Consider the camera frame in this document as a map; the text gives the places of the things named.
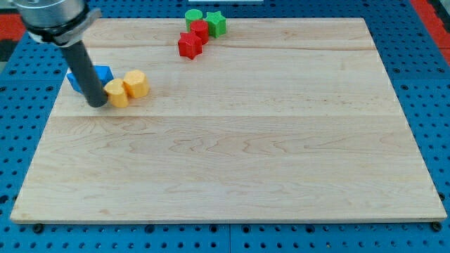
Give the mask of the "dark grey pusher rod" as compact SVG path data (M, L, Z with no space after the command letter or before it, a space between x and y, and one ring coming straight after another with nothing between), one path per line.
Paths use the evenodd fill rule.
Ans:
M93 108L105 105L108 97L103 90L83 41L78 41L71 46L61 47L60 50L88 105Z

